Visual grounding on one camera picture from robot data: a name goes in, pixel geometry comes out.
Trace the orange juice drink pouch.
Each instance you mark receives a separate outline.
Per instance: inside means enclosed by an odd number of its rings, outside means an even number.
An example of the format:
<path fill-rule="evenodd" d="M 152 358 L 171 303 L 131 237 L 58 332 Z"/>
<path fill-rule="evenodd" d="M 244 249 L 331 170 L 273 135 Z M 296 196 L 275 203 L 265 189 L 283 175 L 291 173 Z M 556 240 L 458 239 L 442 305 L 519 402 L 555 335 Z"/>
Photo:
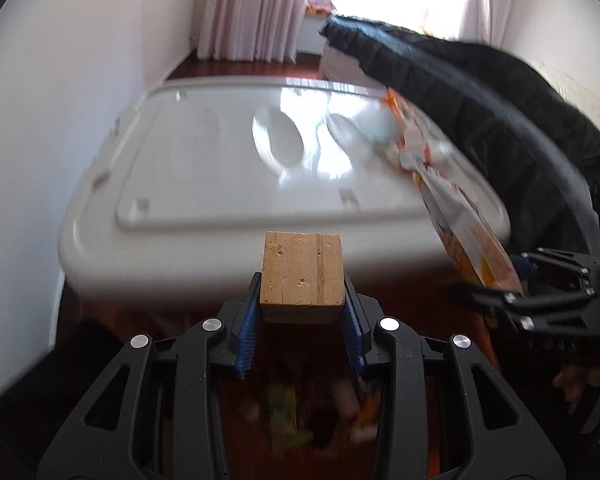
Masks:
<path fill-rule="evenodd" d="M 462 280 L 520 294 L 522 285 L 513 263 L 463 189 L 410 151 L 400 153 L 400 164 L 412 174 L 434 229 Z"/>

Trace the brown wooden block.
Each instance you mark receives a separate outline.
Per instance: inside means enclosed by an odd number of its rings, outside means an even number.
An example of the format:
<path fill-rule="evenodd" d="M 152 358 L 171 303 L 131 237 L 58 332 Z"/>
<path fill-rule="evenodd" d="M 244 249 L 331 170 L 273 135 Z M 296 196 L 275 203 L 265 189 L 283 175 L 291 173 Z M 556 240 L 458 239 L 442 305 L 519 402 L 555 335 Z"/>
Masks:
<path fill-rule="evenodd" d="M 278 324 L 336 321 L 346 301 L 342 244 L 336 234 L 265 234 L 260 307 Z"/>

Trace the orange white snack packet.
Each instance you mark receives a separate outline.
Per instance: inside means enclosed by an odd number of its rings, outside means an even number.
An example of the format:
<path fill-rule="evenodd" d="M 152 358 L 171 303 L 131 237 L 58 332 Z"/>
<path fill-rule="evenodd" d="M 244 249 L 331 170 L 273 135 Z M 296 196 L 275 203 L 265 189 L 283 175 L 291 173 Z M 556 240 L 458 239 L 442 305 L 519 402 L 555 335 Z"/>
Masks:
<path fill-rule="evenodd" d="M 388 108 L 394 125 L 394 131 L 386 143 L 385 153 L 393 156 L 408 151 L 419 158 L 428 157 L 431 144 L 425 136 L 424 127 L 416 117 L 414 106 L 393 89 L 387 90 L 382 104 Z"/>

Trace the small white plastic bottle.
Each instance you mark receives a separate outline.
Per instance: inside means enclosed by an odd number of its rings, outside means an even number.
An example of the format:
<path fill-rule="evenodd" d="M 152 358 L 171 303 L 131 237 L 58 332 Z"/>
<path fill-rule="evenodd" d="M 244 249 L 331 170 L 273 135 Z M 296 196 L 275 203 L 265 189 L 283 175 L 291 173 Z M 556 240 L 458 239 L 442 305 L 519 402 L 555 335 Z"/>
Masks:
<path fill-rule="evenodd" d="M 341 379 L 332 384 L 332 397 L 341 417 L 355 418 L 360 414 L 360 401 L 349 379 Z"/>

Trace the green snack wrapper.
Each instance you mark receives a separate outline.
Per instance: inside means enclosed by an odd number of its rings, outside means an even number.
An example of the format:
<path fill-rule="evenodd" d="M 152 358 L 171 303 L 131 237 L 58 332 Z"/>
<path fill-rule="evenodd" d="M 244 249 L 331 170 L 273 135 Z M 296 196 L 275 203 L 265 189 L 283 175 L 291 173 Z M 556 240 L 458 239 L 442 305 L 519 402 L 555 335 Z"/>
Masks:
<path fill-rule="evenodd" d="M 268 420 L 274 452 L 298 448 L 313 438 L 298 428 L 297 397 L 292 387 L 276 385 L 268 390 Z"/>

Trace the white plastic storage box lid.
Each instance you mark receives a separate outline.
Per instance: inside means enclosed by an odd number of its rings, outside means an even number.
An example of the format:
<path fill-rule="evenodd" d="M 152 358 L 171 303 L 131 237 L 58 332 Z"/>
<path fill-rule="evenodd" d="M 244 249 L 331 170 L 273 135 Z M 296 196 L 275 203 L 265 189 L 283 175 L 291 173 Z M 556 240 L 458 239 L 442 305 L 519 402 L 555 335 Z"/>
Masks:
<path fill-rule="evenodd" d="M 270 231 L 338 235 L 361 282 L 444 266 L 412 178 L 355 121 L 385 107 L 386 92 L 271 77 L 146 92 L 116 120 L 68 206 L 58 242 L 68 283 L 93 298 L 225 296 L 260 269 Z M 506 240 L 498 194 L 412 105 L 439 170 Z"/>

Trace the light blue plastic cup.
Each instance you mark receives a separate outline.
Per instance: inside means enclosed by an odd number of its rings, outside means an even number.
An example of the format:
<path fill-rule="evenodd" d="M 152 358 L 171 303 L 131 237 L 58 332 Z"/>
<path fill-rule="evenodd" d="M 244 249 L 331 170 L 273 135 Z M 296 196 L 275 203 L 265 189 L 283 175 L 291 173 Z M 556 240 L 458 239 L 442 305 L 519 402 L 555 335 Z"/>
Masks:
<path fill-rule="evenodd" d="M 386 144 L 396 137 L 396 121 L 387 107 L 366 108 L 355 117 L 362 135 L 373 144 Z"/>

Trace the folded pink quilt stack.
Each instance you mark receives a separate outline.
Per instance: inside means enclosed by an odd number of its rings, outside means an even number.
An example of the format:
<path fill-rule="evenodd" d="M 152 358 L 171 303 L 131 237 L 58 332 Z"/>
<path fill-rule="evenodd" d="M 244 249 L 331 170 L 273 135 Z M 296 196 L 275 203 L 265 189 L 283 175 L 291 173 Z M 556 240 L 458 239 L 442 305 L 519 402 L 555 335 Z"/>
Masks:
<path fill-rule="evenodd" d="M 329 15 L 336 10 L 336 0 L 306 0 L 306 14 Z"/>

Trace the pink white curtain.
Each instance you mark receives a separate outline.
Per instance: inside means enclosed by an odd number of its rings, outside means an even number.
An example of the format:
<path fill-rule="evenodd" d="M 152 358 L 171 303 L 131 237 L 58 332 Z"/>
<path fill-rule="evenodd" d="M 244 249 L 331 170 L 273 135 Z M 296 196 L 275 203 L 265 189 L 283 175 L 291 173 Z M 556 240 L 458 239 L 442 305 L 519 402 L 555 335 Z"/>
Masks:
<path fill-rule="evenodd" d="M 294 62 L 308 0 L 206 0 L 201 60 Z"/>

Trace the white bed frame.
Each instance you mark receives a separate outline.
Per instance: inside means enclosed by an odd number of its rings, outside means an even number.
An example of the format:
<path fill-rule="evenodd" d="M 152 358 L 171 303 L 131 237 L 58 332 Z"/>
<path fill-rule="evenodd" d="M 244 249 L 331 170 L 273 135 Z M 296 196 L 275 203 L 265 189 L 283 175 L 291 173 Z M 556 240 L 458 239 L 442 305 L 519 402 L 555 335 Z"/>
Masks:
<path fill-rule="evenodd" d="M 331 82 L 344 82 L 355 86 L 385 89 L 385 86 L 366 75 L 358 65 L 358 60 L 353 56 L 346 55 L 339 50 L 324 45 L 324 49 L 318 66 L 318 76 Z"/>

